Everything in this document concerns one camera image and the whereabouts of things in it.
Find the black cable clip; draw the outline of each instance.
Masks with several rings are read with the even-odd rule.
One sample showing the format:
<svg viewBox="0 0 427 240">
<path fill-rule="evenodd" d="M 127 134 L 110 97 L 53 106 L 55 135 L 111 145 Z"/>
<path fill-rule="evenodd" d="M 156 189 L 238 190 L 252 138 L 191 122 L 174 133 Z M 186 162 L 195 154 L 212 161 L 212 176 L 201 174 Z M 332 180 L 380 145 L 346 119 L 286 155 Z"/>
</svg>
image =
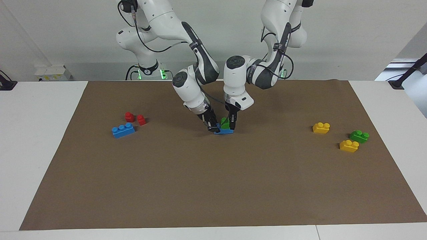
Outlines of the black cable clip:
<svg viewBox="0 0 427 240">
<path fill-rule="evenodd" d="M 281 43 L 275 43 L 273 46 L 273 50 L 280 51 L 282 54 L 284 54 L 286 50 L 286 46 Z"/>
<path fill-rule="evenodd" d="M 194 42 L 190 43 L 191 50 L 194 50 L 196 47 L 203 45 L 202 41 L 200 39 L 195 40 Z"/>
</svg>

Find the tabletop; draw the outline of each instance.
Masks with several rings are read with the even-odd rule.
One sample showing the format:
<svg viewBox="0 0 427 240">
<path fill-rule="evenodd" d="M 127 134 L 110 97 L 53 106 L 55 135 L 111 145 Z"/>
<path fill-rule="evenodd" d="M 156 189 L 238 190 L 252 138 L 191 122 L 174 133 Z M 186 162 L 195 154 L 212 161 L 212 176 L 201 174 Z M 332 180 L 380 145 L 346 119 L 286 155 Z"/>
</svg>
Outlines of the tabletop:
<svg viewBox="0 0 427 240">
<path fill-rule="evenodd" d="M 421 207 L 427 209 L 427 120 L 386 82 L 350 82 Z M 20 82 L 0 92 L 1 239 L 425 239 L 427 223 L 18 231 L 87 82 Z"/>
</svg>

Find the lego block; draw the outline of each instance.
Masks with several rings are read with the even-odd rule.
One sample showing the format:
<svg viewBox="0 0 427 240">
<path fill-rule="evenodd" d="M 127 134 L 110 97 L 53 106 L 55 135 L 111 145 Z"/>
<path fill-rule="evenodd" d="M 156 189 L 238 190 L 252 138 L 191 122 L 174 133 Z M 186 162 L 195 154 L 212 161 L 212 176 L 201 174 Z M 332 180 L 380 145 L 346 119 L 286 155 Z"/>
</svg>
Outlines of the lego block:
<svg viewBox="0 0 427 240">
<path fill-rule="evenodd" d="M 326 134 L 327 132 L 329 132 L 329 128 L 330 128 L 330 124 L 329 123 L 316 123 L 313 126 L 313 132 L 315 133 L 322 133 L 322 134 Z"/>
<path fill-rule="evenodd" d="M 233 134 L 234 130 L 231 129 L 220 129 L 220 132 L 214 132 L 215 135 L 224 135 L 224 134 Z"/>
<path fill-rule="evenodd" d="M 230 120 L 226 117 L 221 119 L 221 129 L 230 129 Z"/>
<path fill-rule="evenodd" d="M 358 143 L 365 143 L 369 139 L 369 133 L 356 130 L 350 134 L 350 139 Z"/>
<path fill-rule="evenodd" d="M 135 121 L 135 116 L 132 113 L 127 112 L 125 113 L 125 119 L 126 119 L 126 122 L 133 123 Z"/>
<path fill-rule="evenodd" d="M 121 138 L 134 133 L 135 129 L 132 123 L 126 123 L 126 125 L 120 125 L 118 128 L 114 127 L 112 132 L 115 138 Z"/>
<path fill-rule="evenodd" d="M 136 118 L 140 126 L 147 124 L 143 115 L 138 115 Z"/>
<path fill-rule="evenodd" d="M 359 149 L 360 144 L 358 142 L 352 142 L 351 140 L 342 141 L 339 144 L 339 149 L 347 152 L 355 152 Z"/>
</svg>

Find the red lego block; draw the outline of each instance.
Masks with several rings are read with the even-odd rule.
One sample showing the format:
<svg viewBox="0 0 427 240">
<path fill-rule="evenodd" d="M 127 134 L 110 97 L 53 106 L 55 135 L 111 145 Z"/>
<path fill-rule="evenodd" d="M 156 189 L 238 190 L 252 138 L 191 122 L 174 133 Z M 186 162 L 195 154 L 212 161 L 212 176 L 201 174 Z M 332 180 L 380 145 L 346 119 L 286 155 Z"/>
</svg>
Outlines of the red lego block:
<svg viewBox="0 0 427 240">
<path fill-rule="evenodd" d="M 135 116 L 132 113 L 127 112 L 125 113 L 125 119 L 126 119 L 126 122 L 133 123 L 135 121 Z"/>
<path fill-rule="evenodd" d="M 145 122 L 145 118 L 143 115 L 138 115 L 136 118 L 138 119 L 140 126 L 147 124 L 147 122 Z"/>
</svg>

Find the robotic arm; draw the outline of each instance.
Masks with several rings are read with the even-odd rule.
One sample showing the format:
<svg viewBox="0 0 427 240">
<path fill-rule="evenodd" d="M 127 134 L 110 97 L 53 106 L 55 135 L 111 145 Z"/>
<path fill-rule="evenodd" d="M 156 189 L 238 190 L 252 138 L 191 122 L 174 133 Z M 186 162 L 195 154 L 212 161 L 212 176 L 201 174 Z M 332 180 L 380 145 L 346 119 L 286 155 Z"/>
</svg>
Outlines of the robotic arm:
<svg viewBox="0 0 427 240">
<path fill-rule="evenodd" d="M 149 75 L 158 68 L 154 53 L 174 46 L 155 51 L 147 47 L 146 43 L 161 38 L 181 40 L 179 43 L 189 44 L 197 62 L 176 74 L 173 87 L 184 101 L 184 106 L 198 115 L 209 131 L 219 132 L 215 113 L 200 88 L 200 85 L 216 81 L 219 68 L 191 26 L 178 18 L 168 0 L 121 0 L 120 5 L 121 10 L 132 13 L 135 25 L 120 31 L 117 34 L 117 42 L 137 56 L 144 74 Z"/>
<path fill-rule="evenodd" d="M 304 7 L 313 5 L 314 0 L 266 0 L 261 20 L 269 31 L 263 36 L 268 46 L 265 59 L 250 56 L 230 57 L 224 67 L 225 108 L 229 111 L 230 129 L 236 127 L 237 112 L 254 104 L 246 92 L 245 83 L 261 89 L 273 87 L 283 69 L 283 58 L 287 47 L 301 47 L 307 33 L 301 27 Z"/>
</svg>

